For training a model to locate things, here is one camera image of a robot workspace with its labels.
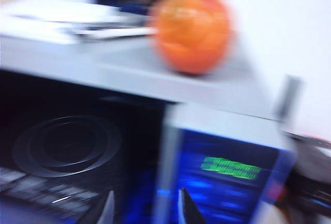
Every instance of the blue light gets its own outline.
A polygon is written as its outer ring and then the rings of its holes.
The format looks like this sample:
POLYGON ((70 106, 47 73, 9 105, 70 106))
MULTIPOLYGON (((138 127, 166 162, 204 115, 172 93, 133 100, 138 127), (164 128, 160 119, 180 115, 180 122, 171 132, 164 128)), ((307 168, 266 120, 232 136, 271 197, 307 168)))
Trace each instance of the blue light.
POLYGON ((229 215, 213 214, 213 216, 216 217, 216 218, 219 218, 219 219, 223 219, 223 220, 229 220, 229 221, 234 221, 234 222, 242 222, 241 219, 238 219, 236 217, 229 216, 229 215))
POLYGON ((227 189, 225 192, 236 197, 247 197, 247 194, 237 190, 227 189))
POLYGON ((199 181, 190 181, 187 184, 192 187, 209 188, 209 189, 212 188, 212 185, 199 181))
POLYGON ((240 206, 233 202, 221 202, 221 205, 224 207, 231 207, 231 208, 240 208, 240 206))
POLYGON ((203 194, 191 194, 191 197, 196 200, 206 200, 208 197, 204 196, 203 194))
POLYGON ((170 190, 168 190, 168 189, 158 189, 157 194, 159 196, 165 196, 166 197, 166 196, 170 195, 170 190))
POLYGON ((324 206, 324 207, 331 208, 330 205, 328 205, 328 204, 326 204, 326 203, 324 203, 324 202, 321 202, 321 201, 319 201, 319 200, 316 200, 316 199, 310 199, 310 200, 311 200, 312 202, 317 203, 317 204, 319 204, 319 205, 322 205, 322 206, 324 206))

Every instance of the stack of papers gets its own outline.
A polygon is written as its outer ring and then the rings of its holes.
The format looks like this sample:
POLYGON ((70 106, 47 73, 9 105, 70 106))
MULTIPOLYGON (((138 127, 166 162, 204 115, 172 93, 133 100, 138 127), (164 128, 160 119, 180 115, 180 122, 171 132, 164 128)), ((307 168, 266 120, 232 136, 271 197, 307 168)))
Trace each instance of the stack of papers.
POLYGON ((72 23, 120 22, 118 8, 61 0, 17 0, 3 4, 1 35, 47 42, 79 42, 65 30, 72 23))

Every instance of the green display screen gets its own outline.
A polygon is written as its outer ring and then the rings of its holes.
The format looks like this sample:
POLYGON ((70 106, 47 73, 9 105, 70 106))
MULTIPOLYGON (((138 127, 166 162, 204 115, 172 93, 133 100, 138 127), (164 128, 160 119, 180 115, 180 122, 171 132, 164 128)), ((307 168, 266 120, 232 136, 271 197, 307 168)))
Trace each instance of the green display screen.
POLYGON ((215 157, 205 157, 203 163, 201 164, 201 169, 249 180, 256 179, 261 171, 260 167, 215 157))

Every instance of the blue electronic device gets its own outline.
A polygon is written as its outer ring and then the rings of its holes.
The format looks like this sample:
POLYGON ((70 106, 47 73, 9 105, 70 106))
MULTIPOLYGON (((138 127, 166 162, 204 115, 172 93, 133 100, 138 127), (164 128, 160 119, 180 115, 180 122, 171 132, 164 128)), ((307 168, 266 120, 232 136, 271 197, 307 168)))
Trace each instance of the blue electronic device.
POLYGON ((183 188, 207 224, 253 223, 295 161, 277 122, 189 104, 170 112, 156 223, 178 223, 183 188))

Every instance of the orange ball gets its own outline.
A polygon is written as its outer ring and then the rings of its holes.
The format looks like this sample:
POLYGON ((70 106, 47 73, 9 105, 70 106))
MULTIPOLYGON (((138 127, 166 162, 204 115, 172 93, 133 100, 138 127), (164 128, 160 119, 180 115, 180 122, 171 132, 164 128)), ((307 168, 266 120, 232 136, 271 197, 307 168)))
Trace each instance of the orange ball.
POLYGON ((220 0, 157 0, 151 15, 156 46, 173 69, 201 74, 223 62, 230 21, 220 0))

